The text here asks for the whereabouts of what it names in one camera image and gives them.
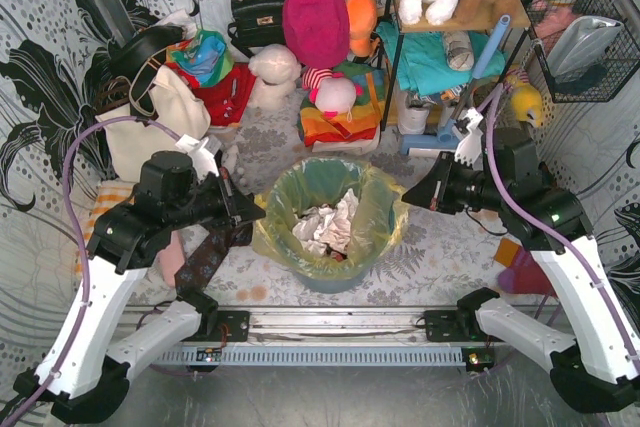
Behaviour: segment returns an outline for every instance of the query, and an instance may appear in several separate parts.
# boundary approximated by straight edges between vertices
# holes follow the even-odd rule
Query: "cable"
[[[31,409],[33,404],[35,404],[40,396],[46,392],[51,382],[54,381],[57,376],[60,375],[60,367],[64,363],[69,351],[71,350],[71,346],[73,342],[76,340],[78,336],[78,332],[80,331],[80,327],[82,326],[82,321],[84,320],[84,316],[89,305],[89,294],[91,292],[91,278],[89,273],[89,258],[87,257],[87,250],[84,244],[84,235],[82,233],[82,227],[80,226],[80,221],[73,211],[73,206],[71,205],[71,167],[73,165],[73,160],[75,159],[76,153],[80,149],[80,144],[84,142],[84,140],[89,137],[94,132],[98,130],[104,129],[107,125],[115,124],[117,122],[144,122],[147,125],[153,125],[154,127],[159,128],[163,132],[165,132],[169,137],[174,139],[175,141],[180,140],[180,136],[176,134],[170,128],[162,125],[159,122],[150,119],[139,119],[133,115],[118,117],[116,119],[105,120],[103,122],[98,122],[97,124],[92,125],[88,129],[84,130],[82,133],[78,135],[78,137],[72,142],[67,154],[64,157],[64,165],[62,168],[62,195],[64,200],[64,206],[67,210],[67,214],[69,215],[69,220],[71,221],[71,227],[73,228],[73,234],[75,237],[76,244],[78,246],[78,252],[80,254],[80,263],[82,265],[82,298],[80,303],[80,308],[78,309],[78,315],[76,316],[76,320],[73,323],[73,327],[71,328],[71,332],[69,333],[69,337],[67,341],[64,343],[62,350],[60,351],[60,355],[58,356],[56,362],[51,367],[51,371],[49,375],[42,382],[40,387],[36,389],[36,391],[18,408],[16,411],[7,417],[0,427],[11,427],[13,426],[20,418]]]
[[[480,227],[482,227],[482,229],[487,233],[487,234],[491,234],[495,237],[504,237],[505,235],[507,235],[509,232],[494,232],[492,230],[487,229],[484,224],[482,222],[480,222],[478,219],[476,219],[475,217],[473,217],[470,213],[469,213],[469,207],[467,207],[466,209],[464,209],[464,213],[467,214],[467,217],[469,217],[471,220],[473,220],[476,224],[478,224]]]
[[[600,279],[598,279],[598,275],[596,274],[593,267],[591,267],[587,259],[585,259],[585,257],[582,255],[582,253],[571,242],[569,242],[567,238],[565,238],[559,232],[543,224],[538,219],[533,217],[531,214],[526,212],[522,207],[520,207],[518,203],[515,200],[513,200],[513,198],[509,195],[509,192],[507,192],[507,189],[504,187],[502,178],[500,177],[500,172],[498,172],[498,166],[496,164],[495,153],[493,150],[494,149],[493,136],[494,136],[494,126],[496,122],[496,112],[497,112],[500,96],[502,94],[502,89],[503,89],[502,84],[498,84],[496,86],[496,90],[498,90],[498,92],[493,97],[491,101],[491,106],[489,107],[489,112],[487,114],[487,160],[489,163],[489,170],[491,171],[491,176],[493,177],[493,182],[496,184],[496,188],[498,189],[498,192],[500,192],[500,195],[502,196],[504,201],[516,214],[518,214],[520,217],[522,217],[524,220],[529,222],[534,227],[542,230],[546,234],[553,237],[556,241],[562,244],[569,252],[571,252],[576,257],[576,259],[578,259],[578,261],[582,264],[587,274],[589,275],[591,282],[593,282],[594,286],[601,285]],[[618,331],[620,332],[620,336],[622,337],[624,346],[627,349],[627,352],[629,353],[629,358],[631,362],[633,362],[633,366],[635,367],[636,371],[640,373],[640,358],[638,358],[638,352],[633,346],[633,341],[631,340],[629,332],[627,332],[624,322],[620,317],[620,314],[615,308],[613,299],[609,295],[609,292],[607,292],[607,290],[604,288],[601,288],[601,287],[598,288],[598,292],[600,292],[600,295],[602,296],[602,300],[604,301],[605,305],[609,309],[609,313],[611,314],[611,317],[613,318],[613,321],[616,324]]]

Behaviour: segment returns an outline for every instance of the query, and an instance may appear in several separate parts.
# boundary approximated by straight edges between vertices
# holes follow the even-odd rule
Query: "teddy bear head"
[[[274,85],[295,81],[300,69],[298,59],[284,45],[269,45],[249,60],[251,73]]]

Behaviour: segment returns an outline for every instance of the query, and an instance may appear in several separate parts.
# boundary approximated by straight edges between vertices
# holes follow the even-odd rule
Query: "beige bag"
[[[153,88],[149,91],[158,114],[157,122],[178,135],[201,139],[211,123],[204,103],[197,99],[189,87],[169,67],[158,69]],[[98,121],[130,115],[129,104],[97,115]],[[140,181],[140,168],[151,156],[161,150],[174,150],[174,140],[162,130],[144,126],[141,122],[118,122],[105,128],[113,168],[127,182]]]

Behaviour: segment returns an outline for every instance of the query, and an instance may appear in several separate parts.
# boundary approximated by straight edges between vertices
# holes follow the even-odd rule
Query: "crumpled paper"
[[[326,255],[327,247],[346,254],[351,241],[351,221],[357,208],[358,198],[353,189],[349,189],[335,209],[323,205],[305,210],[292,233],[302,247],[314,255]]]

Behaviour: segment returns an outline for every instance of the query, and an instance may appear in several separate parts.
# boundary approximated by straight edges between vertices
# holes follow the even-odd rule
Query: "black wire basket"
[[[531,20],[532,39],[540,39],[536,55],[554,103],[608,102],[613,99],[640,67],[640,48],[626,24],[626,19],[612,0],[522,0]],[[573,15],[595,15],[621,22],[622,28],[599,58],[588,65],[553,76],[547,55],[564,29],[554,32],[550,19]]]

